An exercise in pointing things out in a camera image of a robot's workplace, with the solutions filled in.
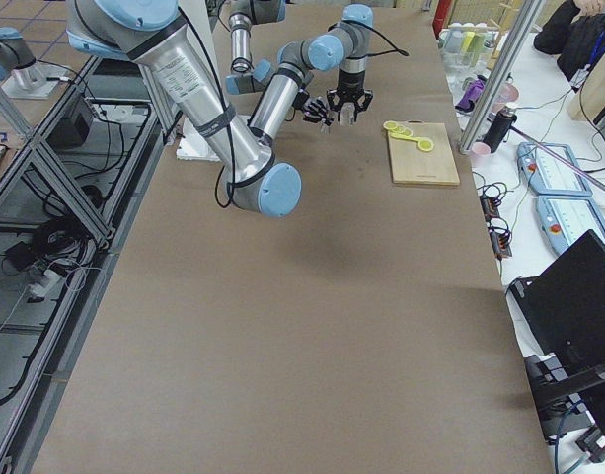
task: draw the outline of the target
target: cutting board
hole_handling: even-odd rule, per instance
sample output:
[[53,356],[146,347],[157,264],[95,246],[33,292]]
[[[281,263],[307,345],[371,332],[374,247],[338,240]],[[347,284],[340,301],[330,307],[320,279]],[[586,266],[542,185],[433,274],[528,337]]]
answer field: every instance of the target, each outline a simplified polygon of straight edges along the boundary
[[401,185],[459,185],[460,177],[444,123],[407,121],[398,121],[398,123],[411,128],[414,136],[431,138],[434,148],[429,152],[420,151],[415,142],[390,138],[388,134],[394,183]]

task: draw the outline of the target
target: lanyard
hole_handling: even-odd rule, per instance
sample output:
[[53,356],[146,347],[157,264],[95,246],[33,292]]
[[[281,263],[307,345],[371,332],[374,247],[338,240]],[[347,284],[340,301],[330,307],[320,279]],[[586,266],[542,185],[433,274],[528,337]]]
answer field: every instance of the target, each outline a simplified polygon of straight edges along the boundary
[[602,32],[600,32],[600,35],[598,36],[598,39],[596,40],[594,49],[593,49],[593,51],[591,51],[591,56],[589,56],[590,65],[593,65],[596,62],[596,60],[600,59],[600,56],[602,56],[605,53],[605,45],[602,47],[600,46],[604,39],[605,39],[605,31],[603,30]]

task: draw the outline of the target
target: purple object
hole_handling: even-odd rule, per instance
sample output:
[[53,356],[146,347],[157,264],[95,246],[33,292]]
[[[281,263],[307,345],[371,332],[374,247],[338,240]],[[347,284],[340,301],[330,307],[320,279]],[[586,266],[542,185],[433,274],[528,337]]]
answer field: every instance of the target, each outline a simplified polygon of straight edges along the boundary
[[456,104],[456,109],[462,112],[472,112],[476,106],[476,102],[484,92],[485,82],[483,77],[478,76],[478,79],[469,84],[464,96]]

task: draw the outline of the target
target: black bottle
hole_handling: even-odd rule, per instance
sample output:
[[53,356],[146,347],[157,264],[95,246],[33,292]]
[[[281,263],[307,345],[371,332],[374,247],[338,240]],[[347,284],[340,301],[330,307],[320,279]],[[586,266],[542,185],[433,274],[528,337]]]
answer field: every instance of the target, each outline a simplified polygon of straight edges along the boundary
[[517,104],[514,102],[507,103],[501,109],[495,119],[491,123],[489,131],[484,136],[482,142],[491,148],[491,153],[495,153],[499,148],[500,143],[517,120]]

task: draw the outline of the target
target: computer monitor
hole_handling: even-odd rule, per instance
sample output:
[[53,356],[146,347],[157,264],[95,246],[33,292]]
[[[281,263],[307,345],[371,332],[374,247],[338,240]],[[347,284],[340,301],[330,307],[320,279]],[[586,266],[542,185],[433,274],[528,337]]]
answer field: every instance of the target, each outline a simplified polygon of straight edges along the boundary
[[[541,349],[568,376],[605,364],[605,245],[593,231],[513,294]],[[578,393],[605,435],[605,383]]]

